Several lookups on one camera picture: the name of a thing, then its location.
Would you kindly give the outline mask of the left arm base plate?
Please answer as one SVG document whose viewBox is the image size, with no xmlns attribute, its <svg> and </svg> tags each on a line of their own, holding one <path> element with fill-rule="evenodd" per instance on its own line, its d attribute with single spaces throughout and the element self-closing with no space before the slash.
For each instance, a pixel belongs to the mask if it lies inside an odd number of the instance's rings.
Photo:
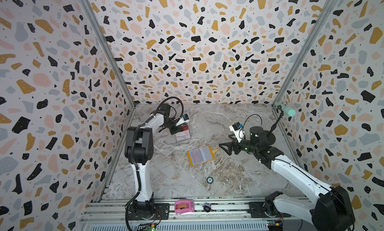
<svg viewBox="0 0 384 231">
<path fill-rule="evenodd" d="M 136 202 L 126 207 L 125 218 L 128 221 L 167 220 L 169 218 L 170 204 L 150 202 Z"/>
</svg>

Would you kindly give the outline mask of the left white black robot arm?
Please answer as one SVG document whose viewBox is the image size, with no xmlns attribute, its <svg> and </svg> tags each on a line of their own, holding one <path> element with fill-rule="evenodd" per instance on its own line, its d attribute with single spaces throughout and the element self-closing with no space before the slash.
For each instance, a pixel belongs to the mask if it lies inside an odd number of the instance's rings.
<svg viewBox="0 0 384 231">
<path fill-rule="evenodd" d="M 135 195 L 127 204 L 127 211 L 152 216 L 155 213 L 154 192 L 150 181 L 150 161 L 154 155 L 154 137 L 157 130 L 168 129 L 172 135 L 183 130 L 189 122 L 188 114 L 182 112 L 171 117 L 172 106 L 160 104 L 142 124 L 131 126 L 127 130 L 125 158 L 134 172 Z"/>
</svg>

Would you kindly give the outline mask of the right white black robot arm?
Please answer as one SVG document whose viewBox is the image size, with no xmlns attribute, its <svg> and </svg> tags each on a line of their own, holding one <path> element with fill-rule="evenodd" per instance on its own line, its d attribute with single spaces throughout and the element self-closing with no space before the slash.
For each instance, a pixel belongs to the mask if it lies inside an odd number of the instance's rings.
<svg viewBox="0 0 384 231">
<path fill-rule="evenodd" d="M 288 214 L 312 224 L 318 231 L 354 230 L 356 218 L 349 194 L 344 188 L 320 181 L 273 147 L 276 137 L 272 131 L 252 127 L 247 137 L 243 128 L 240 123 L 231 125 L 231 141 L 221 143 L 219 147 L 228 155 L 238 155 L 240 152 L 253 155 L 259 163 L 284 177 L 308 198 L 305 202 L 276 191 L 265 197 L 260 211 L 251 211 L 251 214 L 271 218 Z"/>
</svg>

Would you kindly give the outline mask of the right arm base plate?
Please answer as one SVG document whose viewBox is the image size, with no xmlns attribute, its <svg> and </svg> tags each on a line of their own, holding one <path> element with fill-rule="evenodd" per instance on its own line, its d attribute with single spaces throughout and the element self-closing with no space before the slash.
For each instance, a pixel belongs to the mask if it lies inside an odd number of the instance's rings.
<svg viewBox="0 0 384 231">
<path fill-rule="evenodd" d="M 291 215 L 278 212 L 271 202 L 249 202 L 248 213 L 252 218 L 290 218 Z"/>
</svg>

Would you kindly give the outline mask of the yellow leather card holder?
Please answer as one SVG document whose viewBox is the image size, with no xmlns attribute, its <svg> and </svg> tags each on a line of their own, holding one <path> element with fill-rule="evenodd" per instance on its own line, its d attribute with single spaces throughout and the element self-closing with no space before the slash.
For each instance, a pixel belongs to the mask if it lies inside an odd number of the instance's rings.
<svg viewBox="0 0 384 231">
<path fill-rule="evenodd" d="M 207 162 L 214 161 L 215 153 L 219 151 L 219 148 L 212 149 L 211 146 L 204 146 L 195 150 L 187 152 L 189 163 L 191 167 L 195 167 Z"/>
</svg>

